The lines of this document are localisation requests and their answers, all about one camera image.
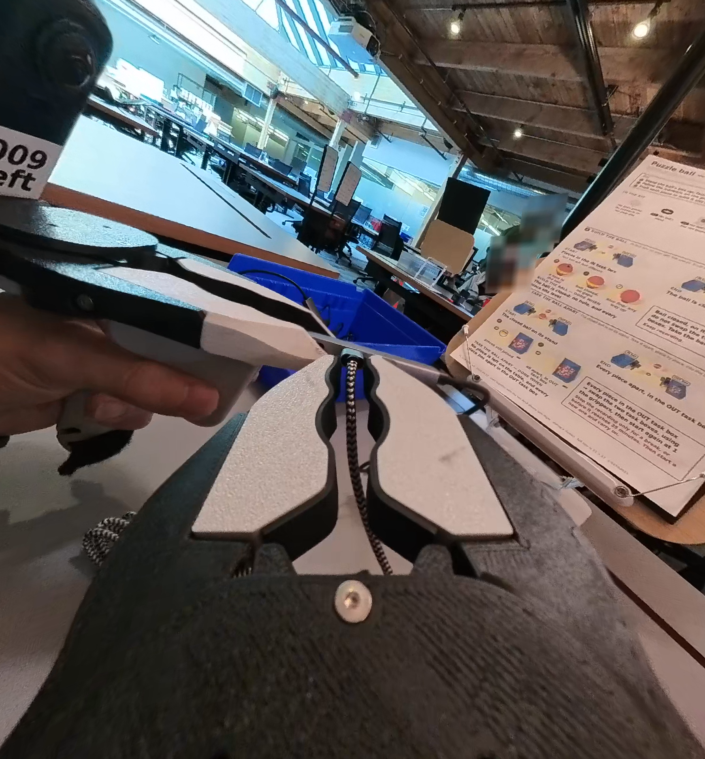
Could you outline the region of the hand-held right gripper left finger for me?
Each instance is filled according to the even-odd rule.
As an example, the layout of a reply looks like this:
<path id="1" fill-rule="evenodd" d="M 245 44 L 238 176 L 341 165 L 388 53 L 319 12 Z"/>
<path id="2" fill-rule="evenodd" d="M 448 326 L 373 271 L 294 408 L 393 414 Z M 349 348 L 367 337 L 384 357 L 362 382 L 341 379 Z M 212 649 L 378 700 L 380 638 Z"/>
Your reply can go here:
<path id="1" fill-rule="evenodd" d="M 271 389 L 245 415 L 192 524 L 199 540 L 322 543 L 337 526 L 337 357 Z"/>

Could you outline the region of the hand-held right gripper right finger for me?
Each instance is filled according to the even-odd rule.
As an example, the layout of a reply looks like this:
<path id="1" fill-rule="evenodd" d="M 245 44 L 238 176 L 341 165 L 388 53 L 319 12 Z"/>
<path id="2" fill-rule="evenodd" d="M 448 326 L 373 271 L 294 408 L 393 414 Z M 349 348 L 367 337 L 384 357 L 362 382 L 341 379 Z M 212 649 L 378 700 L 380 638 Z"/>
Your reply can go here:
<path id="1" fill-rule="evenodd" d="M 457 414 L 392 360 L 370 357 L 373 482 L 384 504 L 432 536 L 506 540 L 513 524 Z"/>

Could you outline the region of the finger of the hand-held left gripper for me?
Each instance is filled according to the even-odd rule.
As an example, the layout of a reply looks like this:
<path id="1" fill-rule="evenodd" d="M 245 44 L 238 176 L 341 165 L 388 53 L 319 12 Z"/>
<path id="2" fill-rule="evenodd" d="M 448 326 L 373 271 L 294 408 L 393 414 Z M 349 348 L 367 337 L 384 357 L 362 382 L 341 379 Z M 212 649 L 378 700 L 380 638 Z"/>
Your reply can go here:
<path id="1" fill-rule="evenodd" d="M 202 342 L 207 309 L 256 309 L 309 333 L 322 333 L 309 309 L 205 260 L 154 260 L 150 268 L 110 268 L 110 276 L 126 282 L 147 300 L 125 326 L 179 345 Z"/>
<path id="2" fill-rule="evenodd" d="M 202 349 L 234 357 L 252 366 L 276 366 L 300 372 L 325 357 L 325 349 L 309 331 L 267 316 L 256 309 L 205 311 Z"/>

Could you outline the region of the grey usb hub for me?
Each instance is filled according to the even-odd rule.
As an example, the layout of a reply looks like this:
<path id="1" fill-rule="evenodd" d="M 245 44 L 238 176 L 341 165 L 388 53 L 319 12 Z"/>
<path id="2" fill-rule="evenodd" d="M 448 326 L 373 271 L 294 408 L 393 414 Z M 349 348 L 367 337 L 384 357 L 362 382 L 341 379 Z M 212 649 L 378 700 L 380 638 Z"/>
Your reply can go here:
<path id="1" fill-rule="evenodd" d="M 362 345 L 349 345 L 349 342 L 340 342 L 337 337 L 322 337 L 322 333 L 309 333 L 329 355 L 340 355 L 340 357 L 384 357 L 392 366 L 403 370 L 406 375 L 411 375 L 413 379 L 420 379 L 422 385 L 432 389 L 436 394 L 447 396 L 447 403 L 451 405 L 454 414 L 461 415 L 473 415 L 480 410 L 491 408 L 491 394 L 487 389 L 481 389 L 476 379 L 457 379 L 444 370 L 428 366 L 428 363 L 417 363 L 407 357 L 396 357 L 388 353 L 375 353 L 367 349 Z"/>

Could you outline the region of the blue plastic bin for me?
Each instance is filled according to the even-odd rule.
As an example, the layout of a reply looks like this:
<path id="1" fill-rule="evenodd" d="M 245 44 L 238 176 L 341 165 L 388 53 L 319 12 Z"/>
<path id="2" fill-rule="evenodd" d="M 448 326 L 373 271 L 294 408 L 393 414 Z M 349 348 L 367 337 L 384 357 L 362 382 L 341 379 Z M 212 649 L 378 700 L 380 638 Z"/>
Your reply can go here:
<path id="1" fill-rule="evenodd" d="M 274 290 L 276 295 L 289 298 L 298 306 L 311 300 L 319 316 L 329 322 L 331 333 L 341 342 L 424 366 L 432 366 L 447 353 L 444 342 L 392 309 L 375 291 L 358 290 L 355 283 L 243 254 L 232 256 L 229 271 Z"/>

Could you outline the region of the person's left hand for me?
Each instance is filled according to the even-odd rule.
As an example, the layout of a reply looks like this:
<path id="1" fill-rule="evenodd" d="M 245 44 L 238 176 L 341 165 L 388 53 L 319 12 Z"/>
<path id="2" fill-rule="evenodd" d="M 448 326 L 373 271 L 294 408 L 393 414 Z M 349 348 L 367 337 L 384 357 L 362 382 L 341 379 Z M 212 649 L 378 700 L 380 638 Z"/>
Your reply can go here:
<path id="1" fill-rule="evenodd" d="M 90 322 L 0 295 L 0 438 L 55 426 L 78 390 L 89 390 L 90 421 L 125 433 L 151 415 L 202 425 L 217 410 L 212 385 L 115 348 Z"/>

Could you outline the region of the white table with wooden edge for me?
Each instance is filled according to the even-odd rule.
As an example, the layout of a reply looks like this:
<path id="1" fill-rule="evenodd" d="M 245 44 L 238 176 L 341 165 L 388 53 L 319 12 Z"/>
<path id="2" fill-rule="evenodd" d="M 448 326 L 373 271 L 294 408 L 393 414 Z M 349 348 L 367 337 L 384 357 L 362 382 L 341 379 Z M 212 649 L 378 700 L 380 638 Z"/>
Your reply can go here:
<path id="1" fill-rule="evenodd" d="M 325 279 L 340 273 L 214 174 L 79 119 L 42 194 L 52 207 L 115 220 L 183 251 L 229 261 L 245 254 Z"/>

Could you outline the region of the black sign board on stand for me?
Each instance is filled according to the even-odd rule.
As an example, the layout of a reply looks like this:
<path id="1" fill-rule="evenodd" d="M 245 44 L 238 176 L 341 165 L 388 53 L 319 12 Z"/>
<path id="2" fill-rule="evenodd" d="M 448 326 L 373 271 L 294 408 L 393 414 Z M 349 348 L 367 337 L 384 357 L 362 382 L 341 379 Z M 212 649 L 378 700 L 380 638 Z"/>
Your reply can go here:
<path id="1" fill-rule="evenodd" d="M 340 165 L 340 148 L 337 146 L 325 146 L 322 148 L 322 161 L 319 161 L 319 174 L 316 174 L 316 185 L 313 185 L 313 205 L 329 210 L 329 194 L 337 176 L 337 165 Z"/>
<path id="2" fill-rule="evenodd" d="M 348 163 L 333 201 L 341 205 L 341 207 L 349 207 L 352 195 L 358 191 L 358 183 L 362 183 L 362 168 L 355 163 Z"/>

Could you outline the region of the cardboard panel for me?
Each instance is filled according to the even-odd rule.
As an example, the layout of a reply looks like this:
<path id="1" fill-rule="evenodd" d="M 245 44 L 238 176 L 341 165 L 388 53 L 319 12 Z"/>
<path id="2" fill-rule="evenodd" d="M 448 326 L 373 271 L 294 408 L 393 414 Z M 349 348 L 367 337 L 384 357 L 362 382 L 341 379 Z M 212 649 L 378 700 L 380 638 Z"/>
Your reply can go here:
<path id="1" fill-rule="evenodd" d="M 437 261 L 448 276 L 461 276 L 473 256 L 473 235 L 432 220 L 420 243 L 420 254 Z"/>

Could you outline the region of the black panel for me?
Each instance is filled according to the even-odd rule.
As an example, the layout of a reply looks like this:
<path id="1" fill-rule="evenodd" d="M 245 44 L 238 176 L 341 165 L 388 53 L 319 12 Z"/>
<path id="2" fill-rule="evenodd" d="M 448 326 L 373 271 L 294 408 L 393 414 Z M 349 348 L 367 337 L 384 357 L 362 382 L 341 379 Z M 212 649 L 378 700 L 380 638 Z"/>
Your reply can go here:
<path id="1" fill-rule="evenodd" d="M 473 238 L 487 201 L 491 201 L 491 191 L 448 176 L 444 187 L 437 220 Z"/>

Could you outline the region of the white ceiling unit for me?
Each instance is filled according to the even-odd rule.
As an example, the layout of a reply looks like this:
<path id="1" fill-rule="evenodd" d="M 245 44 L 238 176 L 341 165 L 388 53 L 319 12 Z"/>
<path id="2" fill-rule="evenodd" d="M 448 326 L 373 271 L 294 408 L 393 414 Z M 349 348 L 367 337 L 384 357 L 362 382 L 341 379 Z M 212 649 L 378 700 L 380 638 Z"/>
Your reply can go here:
<path id="1" fill-rule="evenodd" d="M 375 48 L 378 48 L 378 36 L 367 25 L 362 25 L 355 16 L 340 16 L 340 19 L 333 19 L 331 27 L 329 27 L 329 38 L 348 58 L 358 55 L 358 49 L 362 53 L 367 49 L 367 55 L 373 55 Z"/>

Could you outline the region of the black pillar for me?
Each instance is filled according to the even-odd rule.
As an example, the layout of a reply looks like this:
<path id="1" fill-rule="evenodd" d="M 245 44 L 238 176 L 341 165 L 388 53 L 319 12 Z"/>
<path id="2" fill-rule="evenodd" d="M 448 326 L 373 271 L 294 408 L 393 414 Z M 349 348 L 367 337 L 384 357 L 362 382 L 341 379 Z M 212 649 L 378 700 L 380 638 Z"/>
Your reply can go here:
<path id="1" fill-rule="evenodd" d="M 677 106 L 689 96 L 689 92 L 705 77 L 705 31 L 694 38 L 694 44 L 680 55 L 677 66 L 651 99 L 645 113 L 637 119 L 633 129 L 625 136 L 621 148 L 600 168 L 594 183 L 579 199 L 572 212 L 561 227 L 561 238 L 576 232 L 579 223 L 586 220 L 608 194 L 627 176 L 632 165 L 641 157 L 645 148 L 655 140 L 655 136 L 667 128 Z"/>

